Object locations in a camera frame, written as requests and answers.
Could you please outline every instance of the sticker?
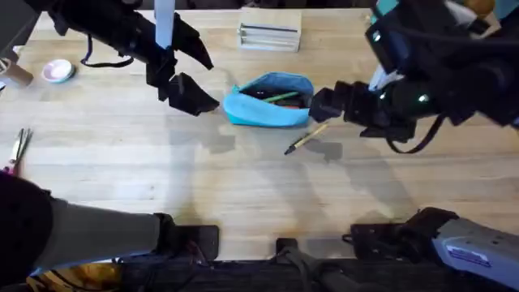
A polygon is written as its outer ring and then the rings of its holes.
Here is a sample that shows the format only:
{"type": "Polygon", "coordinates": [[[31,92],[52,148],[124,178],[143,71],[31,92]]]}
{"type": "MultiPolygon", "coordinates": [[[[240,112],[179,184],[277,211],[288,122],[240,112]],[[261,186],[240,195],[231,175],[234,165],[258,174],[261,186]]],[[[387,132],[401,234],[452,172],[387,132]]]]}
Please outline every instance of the sticker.
{"type": "Polygon", "coordinates": [[[449,255],[455,259],[466,260],[473,264],[479,264],[483,267],[490,268],[490,262],[486,255],[477,253],[475,251],[469,251],[465,248],[446,246],[449,255]]]}

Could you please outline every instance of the cable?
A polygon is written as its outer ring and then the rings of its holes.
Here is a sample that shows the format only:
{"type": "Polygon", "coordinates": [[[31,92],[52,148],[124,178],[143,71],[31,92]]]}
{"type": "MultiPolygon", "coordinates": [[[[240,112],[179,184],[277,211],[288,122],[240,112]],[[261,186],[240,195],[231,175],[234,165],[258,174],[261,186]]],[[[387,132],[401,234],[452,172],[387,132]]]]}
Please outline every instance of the cable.
{"type": "Polygon", "coordinates": [[[182,290],[185,286],[187,286],[189,283],[191,283],[193,281],[193,279],[195,279],[198,275],[199,275],[199,273],[193,272],[191,275],[189,275],[188,278],[186,278],[186,280],[184,280],[182,283],[178,284],[173,289],[173,292],[179,292],[180,290],[182,290]]]}
{"type": "Polygon", "coordinates": [[[146,276],[146,282],[142,289],[144,292],[152,291],[153,283],[155,283],[155,278],[157,276],[157,264],[153,264],[149,269],[148,275],[146,276]]]}
{"type": "Polygon", "coordinates": [[[65,284],[69,285],[73,290],[86,291],[86,292],[111,292],[115,289],[91,289],[86,287],[78,286],[71,281],[67,280],[61,273],[58,273],[56,270],[50,270],[50,272],[56,276],[59,280],[63,281],[65,284]]]}
{"type": "Polygon", "coordinates": [[[311,278],[309,273],[310,269],[307,266],[307,263],[305,263],[303,260],[298,261],[297,257],[293,259],[289,252],[286,252],[282,256],[284,256],[292,265],[294,265],[298,269],[299,277],[301,278],[302,283],[302,290],[304,292],[311,292],[311,278]]]}
{"type": "Polygon", "coordinates": [[[423,40],[423,41],[438,41],[438,42],[447,42],[458,45],[471,45],[471,46],[480,46],[480,47],[513,47],[519,48],[519,41],[495,41],[489,39],[482,40],[473,40],[473,39],[465,39],[458,36],[442,36],[427,32],[420,32],[416,29],[404,28],[398,24],[389,24],[385,19],[383,19],[382,12],[380,12],[377,5],[371,7],[373,11],[373,15],[377,18],[377,22],[380,21],[381,25],[386,27],[387,29],[393,30],[395,32],[399,32],[408,37],[413,37],[415,39],[423,40]]]}
{"type": "Polygon", "coordinates": [[[395,145],[395,143],[394,143],[395,141],[390,139],[390,138],[388,138],[388,137],[386,137],[386,142],[388,143],[388,145],[391,148],[391,150],[393,150],[394,152],[396,152],[398,154],[415,154],[415,153],[418,153],[418,152],[422,151],[434,139],[436,133],[438,133],[438,130],[440,129],[441,125],[443,124],[443,122],[444,122],[444,120],[446,118],[447,117],[444,114],[439,114],[436,117],[435,122],[432,123],[431,128],[429,129],[429,131],[427,132],[427,134],[425,135],[423,140],[420,143],[418,143],[416,146],[414,146],[414,148],[412,148],[412,149],[410,149],[408,151],[400,150],[395,145]]]}
{"type": "Polygon", "coordinates": [[[90,56],[92,56],[93,51],[93,44],[92,44],[92,35],[87,35],[87,54],[84,56],[83,59],[81,59],[81,64],[85,65],[86,67],[91,68],[105,68],[105,67],[112,67],[112,68],[123,68],[133,63],[134,59],[133,57],[130,57],[127,60],[117,62],[117,63],[111,63],[111,62],[100,62],[95,64],[88,63],[88,60],[90,59],[90,56]]]}

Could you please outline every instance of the pen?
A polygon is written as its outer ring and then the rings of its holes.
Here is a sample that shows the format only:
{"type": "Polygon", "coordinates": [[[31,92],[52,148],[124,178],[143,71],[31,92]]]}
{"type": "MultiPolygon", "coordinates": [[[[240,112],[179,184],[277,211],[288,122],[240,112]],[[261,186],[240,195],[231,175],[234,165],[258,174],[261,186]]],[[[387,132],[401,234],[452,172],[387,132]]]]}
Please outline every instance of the pen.
{"type": "Polygon", "coordinates": [[[263,101],[265,101],[265,102],[280,101],[280,100],[288,98],[288,97],[295,97],[298,94],[299,94],[299,92],[288,92],[288,93],[281,94],[281,95],[278,95],[278,96],[275,96],[275,97],[265,98],[263,101]]]}
{"type": "Polygon", "coordinates": [[[322,130],[326,129],[328,127],[328,123],[324,123],[317,127],[313,132],[306,133],[303,137],[299,138],[297,141],[295,141],[288,149],[285,151],[285,155],[291,154],[294,152],[297,148],[303,146],[308,140],[313,138],[315,135],[319,134],[322,130]]]}

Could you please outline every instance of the wooden tabletop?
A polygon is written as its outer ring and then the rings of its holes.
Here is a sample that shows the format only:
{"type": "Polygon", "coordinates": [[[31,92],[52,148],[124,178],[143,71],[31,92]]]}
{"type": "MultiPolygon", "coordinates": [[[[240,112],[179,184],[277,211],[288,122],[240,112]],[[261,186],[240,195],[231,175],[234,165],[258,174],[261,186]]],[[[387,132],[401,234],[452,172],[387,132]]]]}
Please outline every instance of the wooden tabletop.
{"type": "MultiPolygon", "coordinates": [[[[368,14],[305,10],[295,54],[237,49],[238,11],[182,11],[216,68],[206,71],[179,53],[177,69],[219,100],[232,84],[266,71],[307,75],[316,90],[338,79],[368,81],[377,65],[363,36],[368,14]]],[[[519,139],[509,128],[482,117],[461,127],[446,122],[425,151],[404,156],[336,120],[285,157],[306,129],[236,127],[221,111],[189,116],[157,100],[144,64],[83,67],[86,49],[86,36],[60,37],[43,15],[19,62],[36,76],[33,84],[0,97],[0,155],[7,159],[21,127],[33,128],[23,176],[56,197],[218,224],[221,260],[264,259],[278,237],[300,238],[315,256],[349,255],[339,238],[350,224],[404,221],[426,206],[519,234],[519,139]],[[43,81],[42,67],[55,58],[73,62],[77,76],[43,81]]],[[[92,62],[117,60],[94,44],[92,62]]],[[[421,121],[417,137],[430,125],[421,121]]]]}

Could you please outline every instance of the wire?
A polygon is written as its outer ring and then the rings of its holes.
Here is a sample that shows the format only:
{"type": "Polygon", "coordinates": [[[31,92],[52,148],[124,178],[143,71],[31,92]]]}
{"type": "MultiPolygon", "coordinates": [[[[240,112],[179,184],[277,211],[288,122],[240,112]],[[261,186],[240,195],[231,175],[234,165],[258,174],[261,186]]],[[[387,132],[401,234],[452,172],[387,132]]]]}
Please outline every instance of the wire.
{"type": "Polygon", "coordinates": [[[153,264],[149,269],[148,275],[146,276],[146,282],[144,283],[144,292],[152,291],[157,276],[157,264],[153,264]]]}
{"type": "Polygon", "coordinates": [[[178,286],[176,286],[173,291],[174,292],[179,292],[180,290],[182,290],[185,286],[187,286],[189,283],[191,283],[193,281],[193,279],[195,279],[197,276],[199,275],[199,273],[197,272],[193,272],[191,275],[189,275],[188,278],[186,278],[186,280],[184,280],[182,283],[178,284],[178,286]]]}
{"type": "Polygon", "coordinates": [[[410,150],[407,150],[407,151],[400,150],[394,144],[395,141],[389,137],[386,137],[386,142],[388,143],[391,150],[393,150],[394,152],[396,152],[398,154],[418,153],[418,152],[422,151],[435,138],[436,134],[438,133],[438,130],[440,129],[441,125],[444,123],[444,120],[446,118],[447,118],[447,116],[445,114],[439,114],[436,117],[435,122],[432,123],[432,126],[429,129],[429,131],[427,132],[427,134],[425,135],[425,137],[423,137],[422,141],[420,141],[420,143],[418,143],[416,146],[414,146],[414,148],[412,148],[410,150]]]}
{"type": "Polygon", "coordinates": [[[73,290],[79,290],[79,291],[86,291],[86,292],[111,292],[114,291],[114,289],[91,289],[86,287],[78,286],[71,281],[67,280],[61,273],[58,273],[56,270],[50,270],[50,272],[56,276],[59,280],[63,281],[65,284],[69,285],[73,290]]]}
{"type": "Polygon", "coordinates": [[[43,281],[43,279],[41,279],[40,276],[36,275],[36,276],[29,277],[29,278],[31,278],[37,284],[42,285],[46,290],[49,290],[49,285],[47,283],[45,283],[45,281],[43,281]]]}
{"type": "Polygon", "coordinates": [[[387,20],[383,19],[382,12],[380,12],[377,5],[371,7],[373,11],[373,15],[377,18],[377,22],[380,21],[381,25],[386,27],[387,29],[393,30],[395,32],[399,32],[408,37],[413,37],[415,39],[419,39],[422,41],[438,41],[444,43],[452,43],[458,45],[471,45],[471,46],[480,46],[480,47],[512,47],[519,48],[519,41],[496,41],[489,39],[482,40],[473,40],[473,39],[465,39],[459,36],[442,36],[433,33],[420,32],[416,29],[410,29],[402,27],[398,24],[389,24],[387,20]]]}
{"type": "Polygon", "coordinates": [[[277,255],[277,257],[280,256],[284,256],[285,259],[287,259],[293,266],[295,266],[298,269],[299,277],[302,283],[302,290],[304,292],[311,292],[311,278],[309,274],[310,269],[307,266],[307,264],[303,260],[298,261],[297,257],[293,259],[289,252],[286,252],[283,255],[277,255]]]}

